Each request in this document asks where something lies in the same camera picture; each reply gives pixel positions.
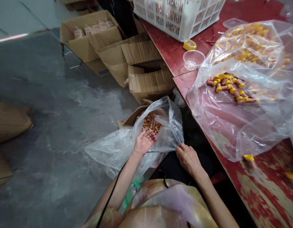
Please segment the hand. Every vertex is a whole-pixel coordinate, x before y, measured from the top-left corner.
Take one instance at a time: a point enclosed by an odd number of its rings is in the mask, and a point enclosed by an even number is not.
[[[133,154],[141,158],[146,154],[150,147],[157,141],[157,137],[152,130],[145,129],[136,138]]]
[[[200,164],[196,151],[191,146],[182,143],[175,149],[181,166],[185,168],[196,181],[209,179],[208,174]]]

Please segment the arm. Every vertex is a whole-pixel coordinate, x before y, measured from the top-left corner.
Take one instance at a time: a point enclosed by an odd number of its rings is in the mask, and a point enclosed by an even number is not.
[[[130,187],[130,184],[133,180],[135,172],[143,159],[143,156],[149,150],[149,148],[154,144],[157,140],[155,133],[152,130],[144,130],[141,134],[136,138],[134,150],[130,155],[128,161],[126,162],[124,168],[122,169],[118,182],[116,184],[115,190],[112,194],[112,197],[108,203],[108,207],[114,208],[115,210],[119,210],[125,195]],[[111,192],[115,185],[116,178],[113,180],[111,185],[105,190],[104,194],[101,196],[100,200],[97,202],[93,211],[89,215],[87,221],[95,215],[97,212],[102,211]]]
[[[238,228],[238,224],[230,211],[216,192],[211,180],[203,169],[198,159],[196,151],[190,146],[182,143],[176,147],[177,157],[180,164],[193,177],[201,191],[203,192],[209,209],[219,228]]]

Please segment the table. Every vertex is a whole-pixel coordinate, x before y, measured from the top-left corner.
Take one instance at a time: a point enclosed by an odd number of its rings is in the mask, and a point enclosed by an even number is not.
[[[221,34],[218,34],[217,32],[225,32],[227,30],[223,26],[223,22],[228,19],[235,17],[246,22],[273,19],[284,20],[283,17],[279,16],[283,7],[281,3],[276,2],[275,0],[271,0],[267,4],[264,4],[264,2],[265,0],[239,0],[238,2],[234,0],[226,0],[219,15],[220,19],[191,39],[197,44],[196,50],[202,52],[206,56],[212,46],[205,41],[213,36],[212,28],[215,34],[213,41],[216,41],[221,36]],[[184,61],[182,58],[183,54],[186,52],[186,50],[183,49],[183,43],[170,37],[168,34],[145,20],[140,20],[173,76],[176,77],[189,72],[184,67]]]
[[[197,71],[174,78],[183,98],[196,79]],[[227,160],[209,140],[215,154],[258,227],[293,227],[293,187],[284,172],[293,172],[293,147],[285,139],[255,157],[262,178],[249,172],[243,161]]]
[[[238,18],[246,22],[270,19],[284,20],[279,16],[283,5],[271,0],[268,4],[260,0],[226,0],[218,20],[213,27],[214,41],[225,32],[222,23],[230,18]],[[183,43],[141,19],[147,33],[161,53],[171,70],[176,86],[183,98],[196,79],[197,71],[188,72],[184,68],[182,56],[185,50]],[[192,38],[197,43],[197,50],[207,55],[211,46],[205,41],[213,36],[212,27]],[[218,159],[232,181],[239,196],[247,207],[258,227],[293,227],[293,187],[284,172],[293,172],[293,147],[289,139],[283,140],[271,150],[256,157],[262,177],[256,177],[243,161],[227,160],[214,143],[209,140]]]

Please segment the plastic basket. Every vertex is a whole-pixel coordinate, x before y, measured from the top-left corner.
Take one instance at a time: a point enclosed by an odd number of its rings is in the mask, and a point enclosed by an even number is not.
[[[134,13],[184,42],[218,21],[226,0],[133,0]]]

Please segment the gray floor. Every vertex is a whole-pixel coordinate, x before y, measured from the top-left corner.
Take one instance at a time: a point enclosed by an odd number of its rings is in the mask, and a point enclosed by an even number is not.
[[[111,182],[83,149],[139,104],[112,76],[70,69],[79,63],[63,60],[52,32],[0,43],[0,100],[35,109],[34,128],[0,145],[14,170],[0,189],[0,228],[80,227]]]

